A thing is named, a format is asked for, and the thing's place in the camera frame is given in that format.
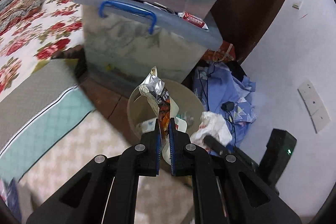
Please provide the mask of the white paper bag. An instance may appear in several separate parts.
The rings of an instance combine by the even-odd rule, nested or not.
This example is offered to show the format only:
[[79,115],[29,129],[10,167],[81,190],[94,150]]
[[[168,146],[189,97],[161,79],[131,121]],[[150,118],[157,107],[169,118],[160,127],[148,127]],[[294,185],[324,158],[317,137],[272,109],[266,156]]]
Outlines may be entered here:
[[190,141],[201,147],[205,147],[204,138],[210,135],[219,143],[226,146],[232,141],[232,135],[227,122],[221,114],[204,111],[201,115],[201,123],[198,130],[190,136]]

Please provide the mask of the white printed snack bag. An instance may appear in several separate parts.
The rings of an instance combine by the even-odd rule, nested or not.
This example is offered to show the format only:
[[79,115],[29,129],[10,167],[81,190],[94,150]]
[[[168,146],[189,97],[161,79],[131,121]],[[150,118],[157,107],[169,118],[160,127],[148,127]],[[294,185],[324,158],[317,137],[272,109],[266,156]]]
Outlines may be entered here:
[[171,164],[168,126],[170,118],[174,118],[175,120],[179,107],[170,96],[165,82],[158,77],[156,66],[151,68],[149,74],[138,86],[138,90],[140,94],[147,99],[155,117],[159,119],[161,139],[164,144],[163,156],[166,162]]

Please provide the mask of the beige plastic trash bin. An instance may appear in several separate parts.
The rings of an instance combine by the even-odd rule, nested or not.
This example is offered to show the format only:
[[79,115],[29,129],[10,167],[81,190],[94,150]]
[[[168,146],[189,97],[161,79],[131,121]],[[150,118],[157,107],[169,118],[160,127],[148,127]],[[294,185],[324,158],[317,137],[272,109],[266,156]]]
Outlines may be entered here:
[[192,118],[192,124],[187,126],[186,132],[192,135],[198,130],[204,107],[198,97],[184,85],[172,80],[164,79],[165,90],[169,94],[167,99],[155,99],[151,93],[142,95],[139,88],[131,93],[127,103],[127,118],[132,132],[140,138],[142,131],[139,125],[153,118],[159,119],[160,128],[167,128],[168,119],[178,114]]

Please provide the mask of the blue crumpled clothing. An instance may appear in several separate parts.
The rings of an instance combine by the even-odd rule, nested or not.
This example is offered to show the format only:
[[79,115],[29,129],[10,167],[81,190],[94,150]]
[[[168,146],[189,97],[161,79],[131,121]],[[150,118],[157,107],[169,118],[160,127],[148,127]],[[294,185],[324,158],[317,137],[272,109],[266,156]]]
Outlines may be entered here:
[[206,88],[206,71],[214,73],[209,78],[209,106],[213,113],[224,117],[221,105],[231,101],[235,104],[231,114],[234,118],[236,130],[236,146],[240,146],[247,134],[249,126],[256,120],[254,106],[252,105],[252,93],[256,90],[256,83],[246,75],[240,64],[229,61],[226,64],[215,62],[195,68],[193,80],[193,92],[200,99],[206,110],[205,97],[202,96],[202,87],[198,79],[197,69],[201,71],[202,83]]

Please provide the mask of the red orange plastic bag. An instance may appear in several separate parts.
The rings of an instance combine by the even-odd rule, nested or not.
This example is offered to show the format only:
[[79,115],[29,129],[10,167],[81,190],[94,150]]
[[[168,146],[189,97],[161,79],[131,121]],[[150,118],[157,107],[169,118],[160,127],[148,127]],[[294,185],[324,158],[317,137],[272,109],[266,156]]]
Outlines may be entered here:
[[236,55],[234,45],[226,41],[222,42],[222,45],[218,50],[207,50],[202,56],[202,60],[222,63],[234,61],[235,59]]

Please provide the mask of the clear storage box blue lid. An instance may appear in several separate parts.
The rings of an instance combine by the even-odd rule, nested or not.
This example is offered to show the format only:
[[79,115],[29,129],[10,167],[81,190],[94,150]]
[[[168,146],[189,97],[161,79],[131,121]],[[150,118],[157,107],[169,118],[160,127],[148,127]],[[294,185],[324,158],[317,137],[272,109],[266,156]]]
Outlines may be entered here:
[[88,72],[98,83],[128,96],[152,67],[161,79],[181,83],[206,50],[222,37],[213,17],[207,29],[132,0],[75,0],[83,9]]

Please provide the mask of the red white small packet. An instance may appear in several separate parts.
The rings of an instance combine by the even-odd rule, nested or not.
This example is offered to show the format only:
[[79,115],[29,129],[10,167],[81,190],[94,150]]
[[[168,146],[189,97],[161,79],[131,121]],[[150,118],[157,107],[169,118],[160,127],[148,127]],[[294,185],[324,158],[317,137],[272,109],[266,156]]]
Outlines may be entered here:
[[183,19],[184,21],[187,21],[189,22],[190,24],[193,24],[195,26],[197,26],[198,28],[201,28],[203,30],[206,30],[208,31],[209,28],[208,26],[206,25],[206,23],[201,19],[201,18],[198,18],[188,12],[179,12],[177,13],[177,15]]

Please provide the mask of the floral bed sheet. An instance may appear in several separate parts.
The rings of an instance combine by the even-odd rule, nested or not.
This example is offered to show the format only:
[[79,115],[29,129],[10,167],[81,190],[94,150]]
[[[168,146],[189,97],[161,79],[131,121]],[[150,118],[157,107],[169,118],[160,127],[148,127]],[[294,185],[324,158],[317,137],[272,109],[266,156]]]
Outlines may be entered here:
[[74,0],[46,0],[40,11],[1,34],[1,100],[54,53],[84,43],[82,11]]

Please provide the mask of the folded patchwork blanket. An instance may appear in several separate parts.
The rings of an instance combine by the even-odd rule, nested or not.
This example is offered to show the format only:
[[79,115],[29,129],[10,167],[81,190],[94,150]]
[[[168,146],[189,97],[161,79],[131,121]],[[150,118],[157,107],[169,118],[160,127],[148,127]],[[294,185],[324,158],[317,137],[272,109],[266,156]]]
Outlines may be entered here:
[[44,0],[1,0],[1,35],[42,8]]

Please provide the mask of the white wall socket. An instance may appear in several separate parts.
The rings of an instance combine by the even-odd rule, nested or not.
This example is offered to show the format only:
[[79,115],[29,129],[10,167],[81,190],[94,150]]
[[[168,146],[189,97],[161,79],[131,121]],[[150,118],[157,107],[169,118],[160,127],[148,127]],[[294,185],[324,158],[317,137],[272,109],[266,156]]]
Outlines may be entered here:
[[315,132],[319,133],[331,122],[321,97],[310,80],[305,80],[298,87],[298,92],[307,108]]

